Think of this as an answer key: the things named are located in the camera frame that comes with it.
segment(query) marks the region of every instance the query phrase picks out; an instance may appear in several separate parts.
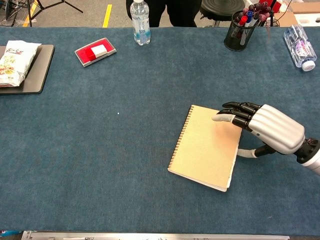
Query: yellow floor line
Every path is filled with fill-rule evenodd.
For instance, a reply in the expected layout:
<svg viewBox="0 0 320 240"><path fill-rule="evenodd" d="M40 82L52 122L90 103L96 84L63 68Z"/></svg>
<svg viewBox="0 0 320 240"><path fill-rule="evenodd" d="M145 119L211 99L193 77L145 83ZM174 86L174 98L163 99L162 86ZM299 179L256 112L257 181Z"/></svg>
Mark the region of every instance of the yellow floor line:
<svg viewBox="0 0 320 240"><path fill-rule="evenodd" d="M32 17L32 15L34 14L34 12L35 12L35 10L36 10L36 7L37 7L36 3L37 3L37 0L34 1L34 3L32 4L32 7L30 8L30 15L31 15L31 17ZM25 18L24 23L23 23L22 26L23 26L23 27L28 27L28 25L29 25L29 15L26 16L26 18Z"/></svg>
<svg viewBox="0 0 320 240"><path fill-rule="evenodd" d="M112 8L112 4L108 4L108 6L106 7L106 12L105 12L105 16L104 16L103 25L102 25L103 28L108 27L111 8Z"/></svg>

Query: white eraser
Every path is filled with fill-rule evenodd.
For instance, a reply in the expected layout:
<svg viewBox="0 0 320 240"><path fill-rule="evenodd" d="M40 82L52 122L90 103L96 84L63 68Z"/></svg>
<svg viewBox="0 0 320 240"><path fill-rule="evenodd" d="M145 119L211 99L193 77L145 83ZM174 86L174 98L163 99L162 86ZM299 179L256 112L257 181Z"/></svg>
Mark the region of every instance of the white eraser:
<svg viewBox="0 0 320 240"><path fill-rule="evenodd" d="M99 58L108 53L106 47L104 45L94 46L91 48L96 58Z"/></svg>

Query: bottle cap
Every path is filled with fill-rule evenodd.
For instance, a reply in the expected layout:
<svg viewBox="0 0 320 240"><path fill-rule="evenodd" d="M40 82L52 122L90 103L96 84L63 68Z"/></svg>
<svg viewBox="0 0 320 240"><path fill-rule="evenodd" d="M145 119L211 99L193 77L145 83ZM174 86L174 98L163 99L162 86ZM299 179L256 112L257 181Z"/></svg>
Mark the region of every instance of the bottle cap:
<svg viewBox="0 0 320 240"><path fill-rule="evenodd" d="M302 64L302 70L305 72L311 71L316 66L315 62L312 60L306 61Z"/></svg>

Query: white label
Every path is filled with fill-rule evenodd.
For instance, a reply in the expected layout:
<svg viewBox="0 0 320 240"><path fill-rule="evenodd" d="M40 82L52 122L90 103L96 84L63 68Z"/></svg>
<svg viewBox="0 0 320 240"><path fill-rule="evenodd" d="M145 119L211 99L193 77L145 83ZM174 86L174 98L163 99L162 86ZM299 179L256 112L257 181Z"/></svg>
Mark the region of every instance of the white label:
<svg viewBox="0 0 320 240"><path fill-rule="evenodd" d="M300 40L296 46L295 46L295 53L300 57L308 56L309 51L307 49L307 46L305 45L305 42L303 40Z"/></svg>
<svg viewBox="0 0 320 240"><path fill-rule="evenodd" d="M132 16L132 23L136 35L145 35L149 33L148 15Z"/></svg>

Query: robotic hand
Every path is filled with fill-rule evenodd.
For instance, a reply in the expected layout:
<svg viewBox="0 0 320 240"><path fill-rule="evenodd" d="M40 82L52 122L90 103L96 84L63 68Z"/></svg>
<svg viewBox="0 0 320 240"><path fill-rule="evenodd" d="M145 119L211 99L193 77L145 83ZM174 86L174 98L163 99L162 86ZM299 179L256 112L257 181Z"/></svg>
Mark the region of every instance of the robotic hand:
<svg viewBox="0 0 320 240"><path fill-rule="evenodd" d="M245 158L257 158L278 152L294 154L297 162L320 175L320 142L306 139L305 128L274 107L251 102L227 102L212 117L213 121L230 122L257 136L265 144L257 149L239 149L237 154Z"/></svg>

